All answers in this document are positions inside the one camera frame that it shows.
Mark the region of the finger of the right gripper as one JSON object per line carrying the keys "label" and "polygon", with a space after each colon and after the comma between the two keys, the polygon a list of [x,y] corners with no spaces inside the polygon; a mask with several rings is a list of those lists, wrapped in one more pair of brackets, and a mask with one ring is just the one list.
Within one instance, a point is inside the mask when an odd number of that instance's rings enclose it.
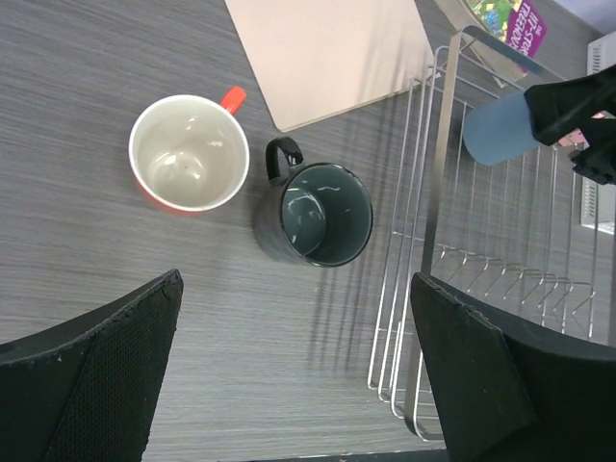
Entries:
{"label": "finger of the right gripper", "polygon": [[524,99],[533,137],[544,145],[555,144],[582,130],[596,114],[615,115],[615,65],[573,80],[532,86]]}

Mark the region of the blue cup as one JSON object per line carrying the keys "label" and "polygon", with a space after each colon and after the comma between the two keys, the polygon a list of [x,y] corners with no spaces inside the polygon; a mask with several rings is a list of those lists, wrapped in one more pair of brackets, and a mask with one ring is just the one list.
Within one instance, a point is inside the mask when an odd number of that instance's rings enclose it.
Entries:
{"label": "blue cup", "polygon": [[537,148],[530,110],[522,91],[513,92],[468,111],[462,139],[479,164],[493,166]]}

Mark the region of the grey mug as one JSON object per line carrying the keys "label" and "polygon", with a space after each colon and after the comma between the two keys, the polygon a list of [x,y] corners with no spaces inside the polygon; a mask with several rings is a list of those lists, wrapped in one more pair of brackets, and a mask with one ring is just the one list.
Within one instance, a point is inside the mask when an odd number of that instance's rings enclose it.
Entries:
{"label": "grey mug", "polygon": [[258,245],[277,261],[338,268],[367,246],[372,200],[361,180],[332,163],[306,165],[290,137],[265,151],[269,190],[253,216]]}

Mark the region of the orange cup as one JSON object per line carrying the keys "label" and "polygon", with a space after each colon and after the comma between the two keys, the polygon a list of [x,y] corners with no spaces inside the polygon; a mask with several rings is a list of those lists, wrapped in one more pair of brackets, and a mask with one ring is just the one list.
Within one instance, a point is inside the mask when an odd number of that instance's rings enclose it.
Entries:
{"label": "orange cup", "polygon": [[176,94],[144,109],[127,145],[143,196],[164,211],[188,216],[232,199],[250,165],[247,138],[235,118],[245,99],[244,89],[235,86],[219,102]]}

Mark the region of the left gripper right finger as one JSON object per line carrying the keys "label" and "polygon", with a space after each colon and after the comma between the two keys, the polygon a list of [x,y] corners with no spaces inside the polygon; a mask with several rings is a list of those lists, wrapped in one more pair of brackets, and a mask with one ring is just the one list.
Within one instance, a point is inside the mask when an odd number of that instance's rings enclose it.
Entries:
{"label": "left gripper right finger", "polygon": [[450,460],[614,460],[613,347],[422,273],[410,301]]}

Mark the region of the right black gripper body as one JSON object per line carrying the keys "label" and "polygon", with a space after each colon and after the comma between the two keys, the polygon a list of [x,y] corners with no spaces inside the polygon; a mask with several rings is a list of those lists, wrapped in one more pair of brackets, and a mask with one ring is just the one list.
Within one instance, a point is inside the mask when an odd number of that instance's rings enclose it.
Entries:
{"label": "right black gripper body", "polygon": [[574,172],[600,185],[614,185],[615,119],[576,115],[573,121],[588,144],[571,156]]}

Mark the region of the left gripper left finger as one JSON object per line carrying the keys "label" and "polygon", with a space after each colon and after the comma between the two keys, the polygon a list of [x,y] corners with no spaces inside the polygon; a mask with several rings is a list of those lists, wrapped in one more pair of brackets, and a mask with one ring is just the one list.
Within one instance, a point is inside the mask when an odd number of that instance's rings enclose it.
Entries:
{"label": "left gripper left finger", "polygon": [[69,321],[1,346],[4,461],[140,461],[184,283],[172,269]]}

